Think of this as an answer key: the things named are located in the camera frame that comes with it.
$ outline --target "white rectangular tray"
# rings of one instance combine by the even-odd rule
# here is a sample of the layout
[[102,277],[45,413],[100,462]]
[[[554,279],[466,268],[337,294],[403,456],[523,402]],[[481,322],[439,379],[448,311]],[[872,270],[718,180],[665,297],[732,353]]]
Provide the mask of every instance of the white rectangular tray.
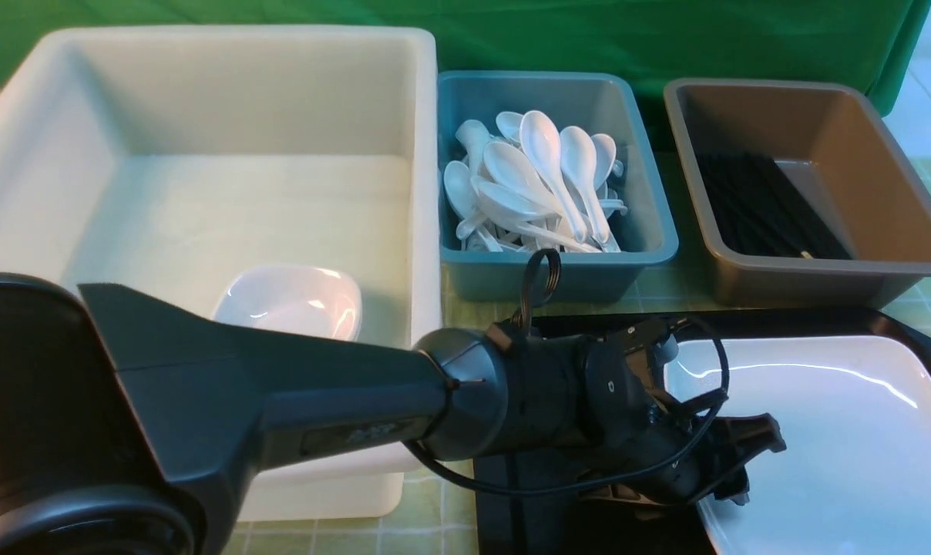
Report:
[[[118,282],[207,317],[250,267],[314,264],[360,285],[360,341],[407,348],[441,324],[436,79],[420,29],[49,35],[0,95],[0,271]],[[262,492],[378,473],[392,492],[415,467],[388,446],[261,474],[244,517],[367,516],[324,496],[271,510]]]
[[[931,376],[892,338],[723,341],[722,415],[771,413],[787,449],[747,464],[750,503],[698,506],[721,555],[931,553]],[[685,400],[719,386],[711,341],[665,366]]]

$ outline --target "white plastic spoon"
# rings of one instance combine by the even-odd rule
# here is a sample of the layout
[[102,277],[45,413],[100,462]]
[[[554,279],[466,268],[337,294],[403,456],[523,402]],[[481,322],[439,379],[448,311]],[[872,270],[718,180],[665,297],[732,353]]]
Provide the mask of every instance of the white plastic spoon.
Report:
[[510,242],[508,242],[508,241],[504,241],[503,239],[497,239],[496,242],[497,242],[497,243],[500,243],[500,247],[502,247],[504,251],[508,251],[508,252],[511,252],[511,253],[522,253],[522,252],[526,252],[526,250],[528,250],[528,249],[526,249],[526,247],[522,247],[522,246],[519,246],[519,245],[515,245],[515,244],[510,243]]
[[476,208],[476,192],[469,182],[469,166],[456,160],[449,162],[449,165],[445,166],[442,180],[445,185],[445,197],[448,197],[452,211],[462,219],[455,228],[455,236],[458,239],[466,239],[477,226],[486,221],[486,215]]
[[486,171],[494,182],[527,200],[553,208],[561,215],[560,201],[544,186],[535,167],[517,147],[493,141],[486,145],[482,155],[486,159]]
[[521,197],[518,193],[507,189],[507,187],[501,186],[499,183],[493,183],[491,180],[483,179],[480,176],[472,176],[472,188],[476,190],[477,200],[479,200],[480,194],[484,194],[484,196],[489,197],[489,199],[494,200],[495,203],[504,207],[505,210],[510,210],[511,214],[515,214],[516,217],[524,219],[524,221],[543,219],[555,215],[554,210],[551,210],[551,208],[543,207],[543,205],[538,203],[532,203],[532,201],[525,199],[525,197]]
[[465,147],[466,157],[469,158],[469,173],[475,176],[482,166],[482,151],[486,144],[493,140],[489,129],[477,119],[467,119],[462,122],[455,132],[455,138]]
[[486,248],[486,244],[482,242],[482,239],[480,239],[479,235],[476,233],[469,235],[469,239],[463,241],[462,249],[464,251],[489,252],[489,249]]
[[476,228],[476,235],[479,235],[479,239],[482,241],[483,245],[486,246],[486,250],[491,253],[502,253],[503,247],[500,246],[500,242],[497,241],[496,237],[493,235],[493,232],[486,229],[486,225],[480,225]]
[[561,203],[561,212],[572,229],[572,238],[584,243],[589,236],[589,229],[582,221],[575,200],[572,200],[561,177],[561,139],[557,127],[543,112],[532,110],[522,117],[519,133],[524,153]]
[[[620,203],[620,204],[623,204],[623,201],[622,201],[622,200],[611,200],[611,203]],[[562,220],[562,221],[561,221],[560,228],[557,229],[557,232],[558,232],[558,233],[561,233],[562,235],[571,234],[571,230],[569,230],[569,229],[567,229],[567,228],[568,228],[568,224],[565,224],[565,222]],[[600,247],[603,248],[603,252],[604,252],[604,253],[618,253],[618,252],[620,252],[620,245],[618,245],[618,243],[617,243],[617,236],[616,236],[616,235],[613,235],[613,233],[610,233],[610,239],[609,239],[609,241],[607,241],[606,243],[599,243],[599,245],[600,245]]]
[[596,147],[596,173],[593,175],[593,188],[599,190],[606,178],[613,172],[613,163],[617,161],[617,144],[613,137],[605,133],[596,133],[592,136],[592,144]]
[[610,241],[610,225],[596,197],[593,178],[596,176],[596,147],[589,133],[581,127],[568,126],[561,130],[561,171],[578,190],[592,226],[592,237],[600,245]]
[[524,221],[524,219],[518,217],[517,214],[511,214],[510,210],[501,207],[496,201],[491,200],[490,197],[483,194],[482,190],[477,190],[477,199],[479,199],[480,210],[482,210],[494,224],[499,225],[501,228],[509,229],[525,236],[531,236],[539,241],[562,245],[569,250],[579,253],[600,252],[596,247],[580,243],[571,237],[548,231]]
[[537,245],[537,239],[529,235],[521,235],[521,244],[524,245],[525,249],[536,251],[540,249],[540,246]]
[[602,191],[606,193],[607,199],[600,200],[599,204],[603,207],[603,212],[606,214],[606,219],[610,219],[611,215],[613,215],[613,212],[620,211],[620,214],[626,214],[628,211],[630,211],[623,200],[620,199],[620,195],[617,194],[615,190],[611,190],[609,187],[603,187]]
[[501,136],[514,146],[521,143],[521,119],[524,119],[524,116],[516,112],[501,112],[496,115],[496,128],[500,130]]

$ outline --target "brown plastic tray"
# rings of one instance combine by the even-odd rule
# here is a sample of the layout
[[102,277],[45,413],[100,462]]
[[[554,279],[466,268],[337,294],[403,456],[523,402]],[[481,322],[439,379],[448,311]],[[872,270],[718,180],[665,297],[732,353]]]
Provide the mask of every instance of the brown plastic tray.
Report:
[[[859,92],[822,83],[680,79],[664,96],[718,302],[882,307],[931,277],[931,196]],[[729,249],[695,156],[741,152],[775,159],[853,260]]]

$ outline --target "gray bin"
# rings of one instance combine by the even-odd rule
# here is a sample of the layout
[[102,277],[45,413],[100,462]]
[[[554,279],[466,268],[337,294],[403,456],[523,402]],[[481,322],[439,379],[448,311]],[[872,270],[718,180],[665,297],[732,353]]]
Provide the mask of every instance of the gray bin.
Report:
[[[494,119],[502,110],[524,113],[539,109],[558,129],[583,127],[589,134],[607,133],[617,142],[617,159],[627,172],[610,186],[630,208],[625,217],[610,218],[621,253],[563,253],[561,282],[553,300],[614,302],[637,275],[662,264],[677,252],[677,232],[657,163],[647,140],[640,110],[627,82],[591,73],[449,71],[438,77],[438,162],[441,169],[465,152],[455,130],[466,119],[478,119],[496,133]],[[452,287],[470,301],[517,301],[526,253],[461,250],[455,238],[459,219],[442,190],[439,199],[441,258]]]
[[[931,277],[931,196],[863,95],[840,85],[681,79],[667,114],[718,302],[882,307]],[[771,156],[854,260],[739,254],[723,242],[695,156]]]

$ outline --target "white bowl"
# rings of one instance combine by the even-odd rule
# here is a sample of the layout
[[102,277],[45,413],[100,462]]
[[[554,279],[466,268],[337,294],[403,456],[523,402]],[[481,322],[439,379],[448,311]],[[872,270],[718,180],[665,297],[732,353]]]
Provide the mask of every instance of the white bowl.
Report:
[[352,341],[359,335],[359,285],[341,271],[273,264],[251,268],[223,294],[216,322]]

